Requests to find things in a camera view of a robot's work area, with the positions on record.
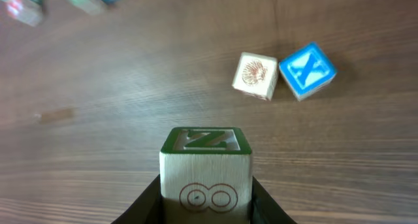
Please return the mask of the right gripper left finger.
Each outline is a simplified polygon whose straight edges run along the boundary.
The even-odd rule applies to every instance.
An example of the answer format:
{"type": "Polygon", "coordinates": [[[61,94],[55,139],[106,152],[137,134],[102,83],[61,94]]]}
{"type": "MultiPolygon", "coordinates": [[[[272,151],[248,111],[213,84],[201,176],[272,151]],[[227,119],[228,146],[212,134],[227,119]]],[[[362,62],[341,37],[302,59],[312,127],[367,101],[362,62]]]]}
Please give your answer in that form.
{"type": "Polygon", "coordinates": [[[160,175],[112,224],[162,224],[160,175]]]}

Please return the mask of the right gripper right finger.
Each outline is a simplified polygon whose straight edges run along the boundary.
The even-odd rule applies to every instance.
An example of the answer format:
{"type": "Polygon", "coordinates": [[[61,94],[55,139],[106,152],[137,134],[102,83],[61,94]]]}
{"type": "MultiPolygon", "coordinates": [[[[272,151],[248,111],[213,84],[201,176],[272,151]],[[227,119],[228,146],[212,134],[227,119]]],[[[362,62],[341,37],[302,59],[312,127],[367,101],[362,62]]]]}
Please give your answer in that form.
{"type": "Polygon", "coordinates": [[[253,177],[249,220],[251,224],[297,224],[255,177],[253,177]]]}

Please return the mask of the green N letter block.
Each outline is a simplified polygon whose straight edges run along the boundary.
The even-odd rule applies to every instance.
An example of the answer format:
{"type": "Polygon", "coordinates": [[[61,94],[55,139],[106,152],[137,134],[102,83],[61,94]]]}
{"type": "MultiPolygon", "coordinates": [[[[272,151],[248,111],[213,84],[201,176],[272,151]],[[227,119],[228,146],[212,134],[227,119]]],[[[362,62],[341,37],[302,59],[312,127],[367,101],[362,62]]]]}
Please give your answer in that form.
{"type": "Polygon", "coordinates": [[[166,223],[249,223],[252,150],[237,127],[175,127],[159,153],[166,223]]]}

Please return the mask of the blue X letter block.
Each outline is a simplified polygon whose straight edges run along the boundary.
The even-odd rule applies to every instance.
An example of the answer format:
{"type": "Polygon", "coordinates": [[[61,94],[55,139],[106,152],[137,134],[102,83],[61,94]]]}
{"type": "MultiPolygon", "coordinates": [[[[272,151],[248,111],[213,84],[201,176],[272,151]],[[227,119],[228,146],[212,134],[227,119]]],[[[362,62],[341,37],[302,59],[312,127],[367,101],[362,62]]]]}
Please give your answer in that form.
{"type": "Polygon", "coordinates": [[[309,43],[283,59],[278,69],[298,101],[329,84],[337,73],[330,59],[316,42],[309,43]]]}

